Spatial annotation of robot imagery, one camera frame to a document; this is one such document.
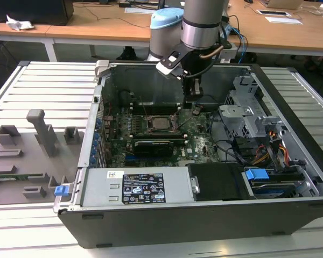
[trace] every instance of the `gray 3d printed holder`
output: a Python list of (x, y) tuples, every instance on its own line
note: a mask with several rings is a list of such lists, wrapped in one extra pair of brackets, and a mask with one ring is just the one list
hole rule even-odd
[(55, 188), (75, 178), (84, 133), (76, 127), (55, 133), (44, 116), (30, 110), (26, 117), (37, 134), (0, 127), (0, 204), (53, 202)]

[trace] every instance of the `sticker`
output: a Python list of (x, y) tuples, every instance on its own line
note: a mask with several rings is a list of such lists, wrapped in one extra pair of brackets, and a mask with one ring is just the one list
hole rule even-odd
[(16, 181), (14, 177), (3, 177), (0, 178), (0, 181)]
[(122, 173), (121, 176), (123, 177), (123, 204), (148, 204), (166, 202), (163, 174), (124, 175)]
[(108, 178), (122, 178), (124, 171), (108, 171)]

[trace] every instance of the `motherboard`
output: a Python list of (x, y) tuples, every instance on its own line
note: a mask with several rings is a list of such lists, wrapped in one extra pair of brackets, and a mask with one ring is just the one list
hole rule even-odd
[(208, 130), (212, 112), (201, 105), (112, 110), (103, 116), (106, 167), (183, 167), (219, 161)]

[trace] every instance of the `floor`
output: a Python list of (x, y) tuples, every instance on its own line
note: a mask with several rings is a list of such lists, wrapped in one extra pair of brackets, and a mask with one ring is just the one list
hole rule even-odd
[[(5, 42), (5, 46), (18, 61), (48, 61), (47, 53), (42, 44), (32, 42)], [(90, 49), (87, 45), (56, 44), (55, 48), (58, 59), (61, 62), (95, 62), (98, 60), (90, 56)], [(99, 59), (114, 60), (122, 52), (122, 47), (115, 46), (96, 46), (95, 49)], [(139, 58), (147, 58), (148, 48), (136, 47), (135, 50)], [(260, 66), (295, 68), (323, 97), (323, 77), (316, 72), (306, 71), (303, 62), (304, 57), (302, 56), (297, 56), (295, 60), (292, 60), (288, 55), (282, 57), (271, 54), (257, 55), (257, 63)], [(14, 60), (9, 56), (5, 48), (0, 45), (0, 87), (5, 83), (14, 68)]]

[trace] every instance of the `copper pipe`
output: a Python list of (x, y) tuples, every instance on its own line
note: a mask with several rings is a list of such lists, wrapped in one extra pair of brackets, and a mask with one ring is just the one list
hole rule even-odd
[(220, 46), (216, 50), (214, 50), (213, 52), (209, 53), (208, 55), (200, 55), (200, 58), (201, 59), (212, 58), (213, 56), (218, 55), (223, 49), (224, 49), (224, 46)]

